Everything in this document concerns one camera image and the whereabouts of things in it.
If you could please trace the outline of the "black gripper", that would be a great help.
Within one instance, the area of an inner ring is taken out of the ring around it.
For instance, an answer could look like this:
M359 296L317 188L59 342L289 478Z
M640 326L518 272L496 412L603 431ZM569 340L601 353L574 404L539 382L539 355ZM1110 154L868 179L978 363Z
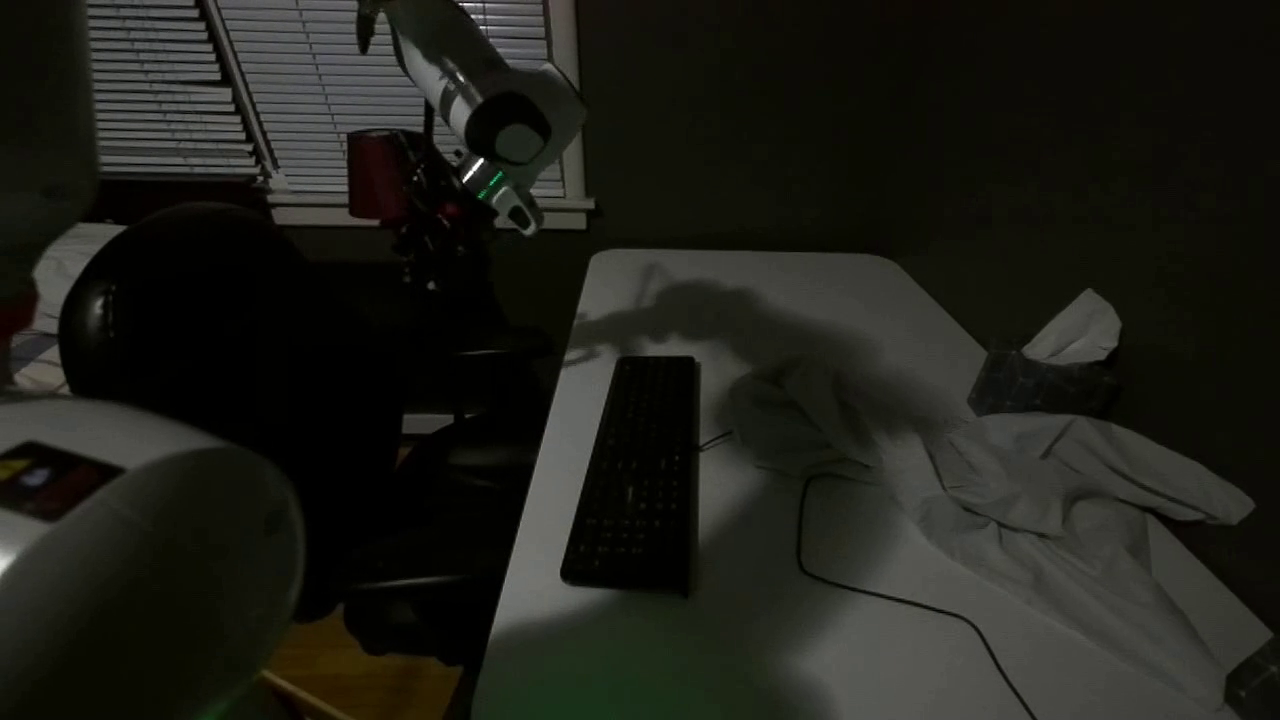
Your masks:
M408 281L437 296L478 285L492 208L464 188L437 146L404 151L404 197L408 218L398 226L398 251L408 258Z

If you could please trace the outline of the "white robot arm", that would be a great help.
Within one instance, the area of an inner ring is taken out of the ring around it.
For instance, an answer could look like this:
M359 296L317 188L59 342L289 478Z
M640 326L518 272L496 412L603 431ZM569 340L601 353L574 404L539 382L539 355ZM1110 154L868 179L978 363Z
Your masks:
M538 234L532 183L583 129L556 69L511 69L457 0L357 0L357 46L389 24L398 69L426 96L426 129L350 135L350 213L398 234L408 281L460 293L486 281L496 224Z

